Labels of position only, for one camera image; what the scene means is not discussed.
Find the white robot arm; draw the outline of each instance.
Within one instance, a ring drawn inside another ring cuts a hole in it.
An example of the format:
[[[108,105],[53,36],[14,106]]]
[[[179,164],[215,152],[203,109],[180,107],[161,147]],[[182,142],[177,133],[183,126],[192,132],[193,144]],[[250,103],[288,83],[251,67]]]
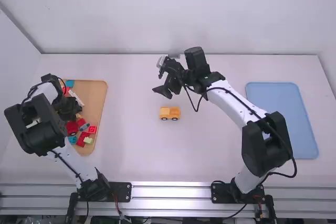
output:
[[[188,89],[201,94],[198,106],[202,98],[210,101],[223,110],[241,129],[242,157],[245,166],[230,182],[228,193],[234,200],[243,202],[244,197],[269,175],[295,177],[297,168],[284,117],[279,112],[269,114],[256,107],[235,91],[224,76],[218,72],[211,72],[201,47],[187,49],[184,53],[188,69],[184,69],[179,62],[167,56],[159,59],[157,63],[160,69],[159,79],[165,72],[168,75],[164,85],[154,88],[153,91],[169,99],[172,98],[171,92],[179,94],[181,88],[187,94]],[[264,139],[263,133],[269,134],[269,137]],[[293,175],[273,172],[290,159],[295,167]]]
[[[110,194],[110,185],[71,146],[63,121],[75,120],[81,110],[76,98],[64,96],[58,78],[47,74],[30,89],[21,104],[7,108],[5,116],[26,153],[60,164],[74,180],[78,194],[95,201]]]

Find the blue mat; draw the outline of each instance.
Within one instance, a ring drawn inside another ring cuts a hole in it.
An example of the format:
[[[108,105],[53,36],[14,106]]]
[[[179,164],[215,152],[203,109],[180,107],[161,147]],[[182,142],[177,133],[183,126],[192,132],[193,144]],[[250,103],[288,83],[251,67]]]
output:
[[[295,158],[317,158],[319,150],[299,87],[292,82],[249,82],[247,99],[271,113],[279,111],[286,119]]]

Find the toy car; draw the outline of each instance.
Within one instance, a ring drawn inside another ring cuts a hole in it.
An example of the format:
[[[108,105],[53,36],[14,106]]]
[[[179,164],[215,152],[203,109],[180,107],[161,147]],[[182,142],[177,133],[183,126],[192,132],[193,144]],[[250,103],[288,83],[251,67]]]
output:
[[[177,121],[180,119],[181,112],[179,107],[161,107],[160,108],[160,119],[165,121],[171,119]]]

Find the wooden board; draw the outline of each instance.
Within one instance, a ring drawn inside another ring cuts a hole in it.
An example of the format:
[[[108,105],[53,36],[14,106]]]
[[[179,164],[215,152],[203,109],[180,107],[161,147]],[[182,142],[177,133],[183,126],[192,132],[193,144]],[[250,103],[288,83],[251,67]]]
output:
[[[76,144],[73,145],[81,156],[87,156],[93,152],[94,146],[96,145],[101,113],[107,92],[107,83],[105,81],[96,80],[75,80],[75,84],[71,90],[76,93],[85,105],[80,115],[86,122],[90,123],[90,125],[97,127],[96,134],[90,135],[90,138],[93,139],[92,144],[86,144],[84,147],[80,147]]]

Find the aluminum rail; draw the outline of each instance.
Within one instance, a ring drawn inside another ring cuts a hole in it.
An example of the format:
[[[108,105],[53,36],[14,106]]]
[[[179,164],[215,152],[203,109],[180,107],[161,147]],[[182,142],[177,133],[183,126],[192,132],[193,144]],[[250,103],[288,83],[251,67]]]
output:
[[[129,216],[227,217],[240,204],[213,204],[210,183],[132,182],[132,199],[119,203]],[[65,215],[74,185],[0,184],[0,215]],[[336,219],[336,187],[265,187],[278,218]],[[247,205],[237,217],[254,217]],[[268,212],[263,206],[265,216]],[[77,215],[86,214],[79,202]],[[117,216],[113,202],[90,202],[89,215]]]

